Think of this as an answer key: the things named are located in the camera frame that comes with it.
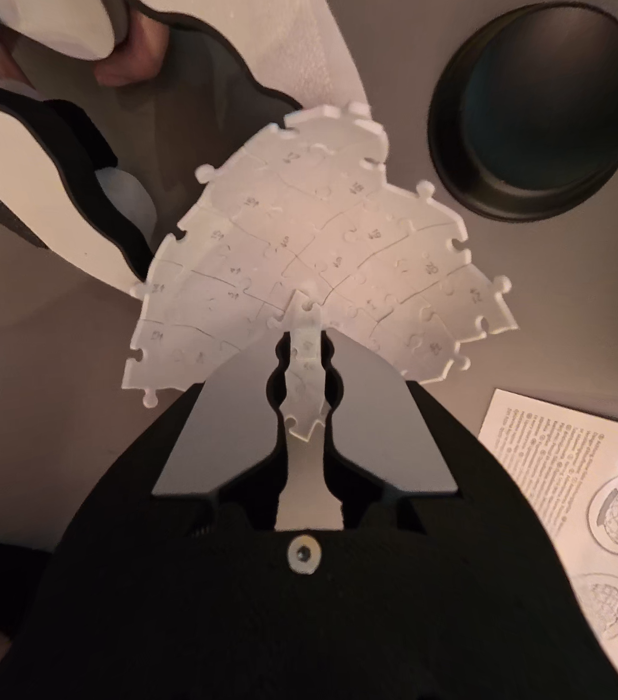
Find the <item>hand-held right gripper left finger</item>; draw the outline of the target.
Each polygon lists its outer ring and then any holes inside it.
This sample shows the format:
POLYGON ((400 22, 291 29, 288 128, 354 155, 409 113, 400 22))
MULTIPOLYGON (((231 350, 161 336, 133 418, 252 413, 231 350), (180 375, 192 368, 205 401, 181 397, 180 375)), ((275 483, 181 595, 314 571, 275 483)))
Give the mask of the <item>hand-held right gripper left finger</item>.
POLYGON ((152 495, 212 497, 270 458, 284 433, 284 332, 267 332, 203 385, 152 495))

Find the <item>white puzzle piece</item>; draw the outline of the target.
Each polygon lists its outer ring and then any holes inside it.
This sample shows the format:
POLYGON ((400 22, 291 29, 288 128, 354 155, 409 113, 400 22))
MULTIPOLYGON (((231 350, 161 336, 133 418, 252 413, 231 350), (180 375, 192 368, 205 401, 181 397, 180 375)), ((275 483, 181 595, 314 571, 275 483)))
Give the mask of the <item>white puzzle piece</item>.
POLYGON ((286 396, 280 412, 289 434, 310 442, 317 426, 325 426, 330 411, 326 399, 326 370, 322 359, 322 307, 295 291, 280 328, 289 333, 286 396))

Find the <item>black round ball stand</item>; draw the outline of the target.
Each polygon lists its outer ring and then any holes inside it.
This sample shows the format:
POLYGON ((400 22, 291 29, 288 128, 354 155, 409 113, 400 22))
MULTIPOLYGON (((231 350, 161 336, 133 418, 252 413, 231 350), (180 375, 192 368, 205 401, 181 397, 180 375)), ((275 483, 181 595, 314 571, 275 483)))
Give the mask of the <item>black round ball stand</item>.
POLYGON ((475 214, 528 223, 582 204, 618 170, 618 19, 572 1, 495 17, 441 73, 427 142, 475 214))

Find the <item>person's left hand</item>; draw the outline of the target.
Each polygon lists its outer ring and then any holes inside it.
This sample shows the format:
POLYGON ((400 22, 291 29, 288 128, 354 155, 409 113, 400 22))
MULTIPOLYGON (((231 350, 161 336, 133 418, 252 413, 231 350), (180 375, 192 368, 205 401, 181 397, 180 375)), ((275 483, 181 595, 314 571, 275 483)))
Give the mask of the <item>person's left hand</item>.
POLYGON ((98 85, 120 88, 150 81, 161 72, 170 44, 170 27, 140 12, 129 10, 126 39, 105 59, 94 63, 98 85))

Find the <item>white instruction leaflet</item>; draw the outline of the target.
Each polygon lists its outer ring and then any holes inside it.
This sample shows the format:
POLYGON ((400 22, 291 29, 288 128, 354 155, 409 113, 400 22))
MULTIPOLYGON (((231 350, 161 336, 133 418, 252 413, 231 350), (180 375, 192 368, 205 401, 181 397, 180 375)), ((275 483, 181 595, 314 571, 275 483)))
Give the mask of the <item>white instruction leaflet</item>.
POLYGON ((479 440, 537 514, 618 670, 618 421, 496 389, 479 440))

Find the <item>assembled white puzzle section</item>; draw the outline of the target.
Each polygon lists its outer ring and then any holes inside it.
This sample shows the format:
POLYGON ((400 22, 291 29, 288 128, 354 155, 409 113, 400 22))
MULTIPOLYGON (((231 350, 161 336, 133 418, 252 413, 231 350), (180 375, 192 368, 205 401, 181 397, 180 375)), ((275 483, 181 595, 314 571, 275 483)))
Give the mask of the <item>assembled white puzzle section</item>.
POLYGON ((160 390, 204 382, 295 307, 428 384, 466 370, 461 346, 517 330, 506 276, 471 261, 463 219, 387 182, 389 141, 368 105, 318 106, 270 124, 219 167, 156 250, 122 388, 156 407, 160 390))

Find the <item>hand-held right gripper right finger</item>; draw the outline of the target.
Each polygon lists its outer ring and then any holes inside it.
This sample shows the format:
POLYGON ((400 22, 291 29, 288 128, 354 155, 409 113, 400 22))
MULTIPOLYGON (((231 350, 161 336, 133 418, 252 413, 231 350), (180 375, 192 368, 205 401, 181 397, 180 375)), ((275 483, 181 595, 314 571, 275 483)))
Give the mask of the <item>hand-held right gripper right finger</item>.
POLYGON ((327 330, 342 390, 331 413, 339 457, 405 495, 451 495, 457 485, 401 374, 372 350, 327 330))

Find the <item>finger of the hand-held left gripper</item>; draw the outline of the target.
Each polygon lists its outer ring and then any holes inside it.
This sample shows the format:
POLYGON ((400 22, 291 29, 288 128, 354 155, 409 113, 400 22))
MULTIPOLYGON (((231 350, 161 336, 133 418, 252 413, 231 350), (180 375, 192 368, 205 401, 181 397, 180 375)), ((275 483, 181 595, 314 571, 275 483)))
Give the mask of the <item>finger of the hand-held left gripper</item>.
POLYGON ((87 275, 124 293, 146 281, 153 199, 76 104, 0 91, 0 202, 87 275))
POLYGON ((296 110, 360 105, 366 92, 328 1, 135 1, 171 31, 161 88, 200 98, 230 143, 296 110))

